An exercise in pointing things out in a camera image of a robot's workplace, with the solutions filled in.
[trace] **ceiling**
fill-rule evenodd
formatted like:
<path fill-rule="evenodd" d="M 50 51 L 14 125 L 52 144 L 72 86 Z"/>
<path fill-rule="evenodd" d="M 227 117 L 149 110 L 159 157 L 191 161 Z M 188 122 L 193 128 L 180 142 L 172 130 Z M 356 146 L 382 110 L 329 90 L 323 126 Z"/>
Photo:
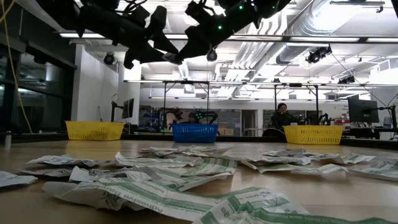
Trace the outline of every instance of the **ceiling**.
<path fill-rule="evenodd" d="M 17 2 L 35 16 L 44 20 L 60 32 L 62 30 L 41 8 L 31 0 L 17 0 Z M 192 18 L 184 14 L 190 0 L 148 0 L 143 6 L 153 12 L 157 5 L 167 8 L 166 34 L 183 34 L 184 30 L 193 24 Z M 126 3 L 121 1 L 119 9 L 124 9 Z M 222 13 L 222 8 L 212 0 L 207 0 L 207 6 L 213 7 L 216 13 Z M 258 35 L 338 35 L 338 36 L 398 36 L 398 18 L 391 5 L 391 0 L 385 0 L 384 10 L 376 13 L 379 6 L 336 6 L 330 0 L 293 0 L 282 12 L 267 20 L 263 19 L 265 27 L 261 30 L 253 29 L 253 25 L 239 31 L 239 34 Z M 310 24 L 312 33 L 304 33 L 300 29 L 309 18 L 314 17 Z M 103 57 L 106 52 L 115 52 L 120 62 L 124 60 L 127 48 L 113 46 L 110 40 L 72 39 L 71 42 L 85 44 L 86 50 L 93 55 Z M 172 43 L 179 50 L 186 44 L 184 40 L 173 40 Z M 308 51 L 315 47 L 301 47 L 299 54 L 288 64 L 275 62 L 276 56 L 288 51 L 289 46 L 280 43 L 245 43 L 223 42 L 216 52 L 218 59 L 208 62 L 205 56 L 188 58 L 184 64 L 192 80 L 224 80 L 255 82 L 270 82 L 273 78 L 283 78 L 287 82 L 336 82 L 339 77 L 349 71 L 361 80 L 368 77 L 370 68 L 398 57 L 398 44 L 331 44 L 333 55 L 316 64 L 309 65 L 305 61 Z M 163 80 L 175 77 L 181 67 L 168 62 L 153 62 L 143 64 L 142 75 L 145 79 Z M 233 72 L 231 68 L 243 68 L 240 72 Z"/>

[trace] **plastic basket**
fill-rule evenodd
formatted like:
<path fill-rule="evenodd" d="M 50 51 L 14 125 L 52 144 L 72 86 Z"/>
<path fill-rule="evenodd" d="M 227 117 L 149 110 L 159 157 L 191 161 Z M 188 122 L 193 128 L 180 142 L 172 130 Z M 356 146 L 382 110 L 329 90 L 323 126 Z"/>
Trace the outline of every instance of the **plastic basket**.
<path fill-rule="evenodd" d="M 175 142 L 216 141 L 218 124 L 172 124 Z"/>
<path fill-rule="evenodd" d="M 123 123 L 66 121 L 70 140 L 119 140 L 123 131 Z"/>
<path fill-rule="evenodd" d="M 295 144 L 340 144 L 343 126 L 284 126 L 286 140 Z"/>

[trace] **table surface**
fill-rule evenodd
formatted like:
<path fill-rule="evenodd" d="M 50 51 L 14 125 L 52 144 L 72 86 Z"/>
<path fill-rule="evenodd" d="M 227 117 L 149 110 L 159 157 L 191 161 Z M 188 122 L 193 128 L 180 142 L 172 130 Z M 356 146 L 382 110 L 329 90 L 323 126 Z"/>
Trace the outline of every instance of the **table surface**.
<path fill-rule="evenodd" d="M 69 154 L 84 159 L 114 159 L 120 151 L 137 156 L 145 147 L 178 147 L 168 141 L 57 141 L 13 144 L 9 152 L 0 148 L 0 170 L 16 173 L 24 163 L 45 155 Z M 286 143 L 220 142 L 218 147 L 229 147 L 234 153 L 305 148 L 312 152 L 355 152 L 398 159 L 398 153 L 380 149 L 348 146 L 301 146 Z M 160 215 L 150 210 L 134 212 L 96 210 L 84 205 L 61 201 L 47 195 L 41 186 L 51 178 L 39 179 L 30 186 L 0 189 L 1 223 L 188 223 Z M 238 166 L 235 174 L 225 180 L 215 180 L 188 190 L 201 195 L 224 194 L 247 187 L 263 187 L 287 195 L 313 215 L 362 220 L 380 217 L 398 222 L 398 183 L 346 175 L 337 171 L 328 175 L 299 172 L 267 172 L 260 174 L 245 166 Z"/>

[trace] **computer monitor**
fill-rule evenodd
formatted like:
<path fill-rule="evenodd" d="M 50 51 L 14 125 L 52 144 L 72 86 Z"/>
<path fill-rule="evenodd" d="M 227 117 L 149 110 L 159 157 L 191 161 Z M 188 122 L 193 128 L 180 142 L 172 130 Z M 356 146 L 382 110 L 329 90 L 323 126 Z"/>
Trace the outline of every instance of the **computer monitor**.
<path fill-rule="evenodd" d="M 122 119 L 131 118 L 132 117 L 132 108 L 134 106 L 134 98 L 127 100 L 123 103 L 123 114 Z"/>
<path fill-rule="evenodd" d="M 379 122 L 376 101 L 348 99 L 348 109 L 351 122 Z"/>

